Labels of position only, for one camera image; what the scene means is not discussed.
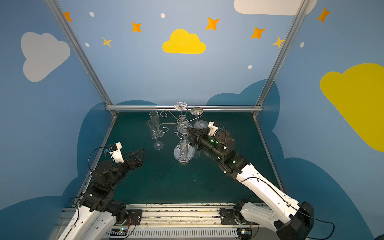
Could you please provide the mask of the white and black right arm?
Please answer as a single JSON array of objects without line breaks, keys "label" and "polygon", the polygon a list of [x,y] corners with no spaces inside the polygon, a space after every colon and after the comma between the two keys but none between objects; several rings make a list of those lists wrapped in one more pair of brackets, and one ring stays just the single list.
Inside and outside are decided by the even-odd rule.
[{"label": "white and black right arm", "polygon": [[216,126],[187,130],[198,150],[211,154],[227,176],[246,186],[268,206],[239,202],[233,208],[237,217],[268,228],[281,240],[311,239],[309,234],[316,220],[313,206],[298,202],[267,180],[235,150],[235,140],[227,130]]}]

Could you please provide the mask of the aluminium frame left post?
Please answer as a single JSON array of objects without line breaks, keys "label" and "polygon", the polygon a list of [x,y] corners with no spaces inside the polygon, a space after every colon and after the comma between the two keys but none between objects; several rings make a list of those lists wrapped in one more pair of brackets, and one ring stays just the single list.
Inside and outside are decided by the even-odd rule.
[{"label": "aluminium frame left post", "polygon": [[74,30],[71,27],[70,22],[65,17],[65,14],[59,4],[58,1],[53,0],[45,0],[47,6],[49,7],[51,13],[55,17],[56,21],[58,22],[59,26],[61,27],[62,31],[64,32],[65,36],[67,37],[68,41],[70,42],[71,46],[73,47],[75,53],[77,54],[80,62],[82,63],[83,67],[85,68],[87,74],[89,75],[91,81],[93,82],[94,86],[96,87],[97,91],[99,92],[100,96],[102,97],[103,101],[106,105],[112,105],[112,100],[110,99],[109,95],[107,94],[106,89],[104,88],[99,76],[97,75],[95,69],[93,68],[90,60],[86,56],[86,53],[78,40]]}]

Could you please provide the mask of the clear champagne flute front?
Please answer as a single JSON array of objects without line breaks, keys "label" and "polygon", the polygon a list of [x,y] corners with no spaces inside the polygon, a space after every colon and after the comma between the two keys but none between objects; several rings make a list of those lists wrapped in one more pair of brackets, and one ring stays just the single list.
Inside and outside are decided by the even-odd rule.
[{"label": "clear champagne flute front", "polygon": [[194,156],[194,148],[188,140],[189,134],[187,128],[191,128],[189,123],[178,124],[175,127],[174,133],[180,139],[177,146],[174,148],[174,158],[180,164],[187,164]]}]

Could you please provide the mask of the small circuit board left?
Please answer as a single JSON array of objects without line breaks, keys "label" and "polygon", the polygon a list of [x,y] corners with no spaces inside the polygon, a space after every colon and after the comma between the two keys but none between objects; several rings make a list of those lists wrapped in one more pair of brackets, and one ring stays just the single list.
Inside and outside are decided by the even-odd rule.
[{"label": "small circuit board left", "polygon": [[132,231],[126,228],[111,229],[109,238],[125,239]]}]

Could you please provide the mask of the small circuit board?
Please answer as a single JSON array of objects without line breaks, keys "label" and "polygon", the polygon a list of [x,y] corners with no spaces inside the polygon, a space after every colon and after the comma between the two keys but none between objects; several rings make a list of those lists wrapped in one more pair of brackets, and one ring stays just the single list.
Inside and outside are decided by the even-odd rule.
[{"label": "small circuit board", "polygon": [[250,229],[237,228],[237,240],[250,240],[252,231]]},{"label": "small circuit board", "polygon": [[132,231],[126,228],[111,229],[109,238],[125,239]]}]

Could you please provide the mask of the aluminium frame right post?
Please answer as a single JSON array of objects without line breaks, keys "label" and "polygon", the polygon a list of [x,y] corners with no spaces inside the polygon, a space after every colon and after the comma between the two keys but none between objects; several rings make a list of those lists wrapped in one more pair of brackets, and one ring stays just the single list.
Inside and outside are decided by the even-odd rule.
[{"label": "aluminium frame right post", "polygon": [[295,37],[297,33],[299,32],[299,29],[307,15],[307,10],[310,8],[310,4],[312,1],[310,0],[304,0],[299,5],[298,11],[293,19],[293,22],[288,30],[288,33],[286,35],[286,40],[283,43],[283,46],[279,50],[279,54],[277,56],[277,59],[273,65],[273,68],[269,74],[269,77],[267,78],[267,81],[258,97],[256,106],[258,108],[261,108],[268,96],[268,93],[270,92],[273,83],[275,82],[275,79],[277,78],[279,71],[284,63],[284,60],[295,40]]}]

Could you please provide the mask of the clear champagne flute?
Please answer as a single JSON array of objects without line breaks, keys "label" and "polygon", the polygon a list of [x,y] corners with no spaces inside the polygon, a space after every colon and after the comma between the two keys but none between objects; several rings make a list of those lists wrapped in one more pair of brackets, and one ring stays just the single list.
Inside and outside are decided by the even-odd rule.
[{"label": "clear champagne flute", "polygon": [[191,121],[194,121],[204,115],[204,110],[200,107],[194,107],[190,110],[190,113],[194,117]]},{"label": "clear champagne flute", "polygon": [[157,129],[156,129],[155,125],[152,123],[151,120],[147,121],[146,125],[150,131],[151,138],[153,140],[155,140],[154,149],[157,151],[162,150],[164,147],[164,143],[158,140],[159,135],[157,133]]},{"label": "clear champagne flute", "polygon": [[177,112],[179,112],[179,116],[177,119],[179,120],[185,120],[186,114],[188,113],[188,105],[185,102],[177,102],[174,104],[174,108]]},{"label": "clear champagne flute", "polygon": [[175,127],[174,133],[180,139],[177,146],[174,148],[174,158],[180,164],[187,164],[194,156],[194,148],[188,140],[189,134],[187,128],[191,128],[189,123],[178,124]]},{"label": "clear champagne flute", "polygon": [[155,129],[156,129],[156,133],[157,133],[157,136],[159,138],[161,138],[164,133],[162,133],[160,130],[159,130],[159,125],[160,125],[160,116],[159,116],[159,113],[157,111],[151,111],[149,113],[149,116],[151,118],[151,122],[152,124],[154,125]]},{"label": "clear champagne flute", "polygon": [[[194,124],[195,129],[205,129],[208,127],[208,122],[206,121],[196,121]],[[197,143],[194,143],[194,159],[198,159],[200,157],[200,151],[198,150]]]}]

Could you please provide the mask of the aluminium frame post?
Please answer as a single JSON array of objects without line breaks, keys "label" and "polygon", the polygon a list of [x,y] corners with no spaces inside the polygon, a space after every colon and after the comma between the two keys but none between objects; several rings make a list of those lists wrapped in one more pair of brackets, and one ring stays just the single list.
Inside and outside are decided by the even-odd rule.
[{"label": "aluminium frame post", "polygon": [[67,37],[68,41],[70,42],[71,46],[73,47],[75,53],[77,54],[80,62],[82,63],[83,67],[85,68],[87,74],[89,75],[91,81],[93,82],[94,86],[96,87],[97,91],[99,92],[100,96],[102,97],[103,101],[106,105],[112,105],[112,100],[110,99],[109,95],[107,94],[106,89],[104,88],[99,76],[97,75],[95,69],[93,68],[90,60],[86,56],[86,53],[78,40],[74,30],[71,27],[70,22],[65,17],[65,14],[59,4],[58,1],[53,0],[45,0],[47,6],[49,7],[51,13],[55,17],[56,21],[58,22],[59,26],[61,27],[62,31],[64,32],[65,36]]},{"label": "aluminium frame post", "polygon": [[277,78],[279,71],[284,63],[284,60],[295,40],[295,37],[297,33],[299,32],[299,29],[307,15],[307,10],[310,8],[310,4],[312,1],[310,0],[304,0],[299,5],[298,11],[293,19],[293,22],[288,30],[288,33],[286,35],[286,40],[283,43],[283,46],[279,50],[279,54],[277,56],[277,59],[273,65],[273,68],[269,74],[269,77],[267,78],[267,81],[258,97],[256,106],[258,108],[261,108],[268,96],[268,93],[270,92],[273,83],[275,82],[275,79]]}]

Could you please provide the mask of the small circuit board right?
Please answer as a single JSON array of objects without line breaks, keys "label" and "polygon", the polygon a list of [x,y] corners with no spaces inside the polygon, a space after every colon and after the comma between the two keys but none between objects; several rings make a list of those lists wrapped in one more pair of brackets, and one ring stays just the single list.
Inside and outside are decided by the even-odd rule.
[{"label": "small circuit board right", "polygon": [[252,231],[250,229],[237,228],[237,240],[250,240]]}]

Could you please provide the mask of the aluminium frame back rail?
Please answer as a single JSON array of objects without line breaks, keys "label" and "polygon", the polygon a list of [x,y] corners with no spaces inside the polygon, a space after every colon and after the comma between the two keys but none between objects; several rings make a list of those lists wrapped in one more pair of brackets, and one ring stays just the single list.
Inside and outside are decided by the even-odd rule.
[{"label": "aluminium frame back rail", "polygon": [[262,106],[182,106],[178,109],[174,106],[150,106],[150,105],[107,105],[107,111],[128,112],[128,111],[185,111],[192,108],[201,108],[205,112],[261,112]]}]

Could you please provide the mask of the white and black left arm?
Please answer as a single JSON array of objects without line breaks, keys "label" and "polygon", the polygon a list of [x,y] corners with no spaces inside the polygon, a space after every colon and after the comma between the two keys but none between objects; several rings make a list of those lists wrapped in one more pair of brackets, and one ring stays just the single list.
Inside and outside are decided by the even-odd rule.
[{"label": "white and black left arm", "polygon": [[144,163],[145,149],[122,154],[120,148],[108,147],[112,160],[102,161],[92,171],[92,181],[76,204],[73,218],[58,237],[60,240],[101,240],[113,226],[130,237],[140,225],[143,212],[127,210],[114,200],[115,189],[129,171]]}]

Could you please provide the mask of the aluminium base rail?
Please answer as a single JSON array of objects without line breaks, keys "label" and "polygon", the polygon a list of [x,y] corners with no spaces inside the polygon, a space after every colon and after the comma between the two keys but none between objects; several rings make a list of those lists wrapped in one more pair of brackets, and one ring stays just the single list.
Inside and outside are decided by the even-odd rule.
[{"label": "aluminium base rail", "polygon": [[[135,204],[127,210],[141,210],[142,220],[130,237],[102,240],[237,240],[237,228],[250,229],[250,240],[277,240],[277,234],[259,224],[246,222],[234,214],[232,203]],[[52,240],[67,227],[76,212],[64,209],[51,235]]]}]

